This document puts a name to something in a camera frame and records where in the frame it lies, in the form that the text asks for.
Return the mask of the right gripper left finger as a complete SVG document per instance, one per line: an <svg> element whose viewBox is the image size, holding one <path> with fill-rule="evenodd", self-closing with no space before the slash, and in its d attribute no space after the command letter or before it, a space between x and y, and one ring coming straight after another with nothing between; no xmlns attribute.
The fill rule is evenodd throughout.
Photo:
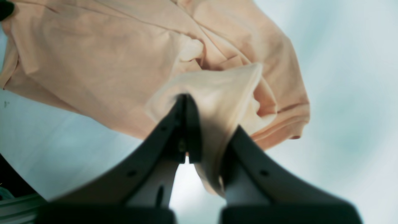
<svg viewBox="0 0 398 224"><path fill-rule="evenodd" d="M190 95L117 166L39 209L38 224L175 224L169 202L180 164L200 163L199 112Z"/></svg>

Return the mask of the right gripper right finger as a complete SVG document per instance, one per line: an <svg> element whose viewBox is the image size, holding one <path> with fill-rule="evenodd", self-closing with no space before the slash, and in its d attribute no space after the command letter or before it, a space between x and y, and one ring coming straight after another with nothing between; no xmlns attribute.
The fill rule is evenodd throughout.
<svg viewBox="0 0 398 224"><path fill-rule="evenodd" d="M238 127L223 157L221 224L361 224L349 202L296 177Z"/></svg>

